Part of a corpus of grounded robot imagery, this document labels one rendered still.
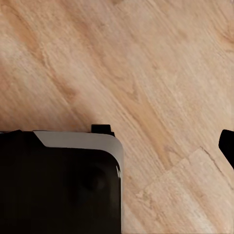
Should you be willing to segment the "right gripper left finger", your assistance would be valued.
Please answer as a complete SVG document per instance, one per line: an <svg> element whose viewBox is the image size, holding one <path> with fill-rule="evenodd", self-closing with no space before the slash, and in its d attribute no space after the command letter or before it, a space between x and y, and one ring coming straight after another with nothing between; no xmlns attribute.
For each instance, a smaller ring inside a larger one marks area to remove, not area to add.
<svg viewBox="0 0 234 234"><path fill-rule="evenodd" d="M21 130L0 135L0 188L25 148Z"/></svg>

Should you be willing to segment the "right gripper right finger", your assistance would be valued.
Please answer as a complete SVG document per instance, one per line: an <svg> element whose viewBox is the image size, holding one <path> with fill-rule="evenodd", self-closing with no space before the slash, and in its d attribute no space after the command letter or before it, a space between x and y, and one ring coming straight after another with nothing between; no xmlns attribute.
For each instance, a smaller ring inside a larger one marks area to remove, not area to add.
<svg viewBox="0 0 234 234"><path fill-rule="evenodd" d="M234 169L234 132L223 130L218 146Z"/></svg>

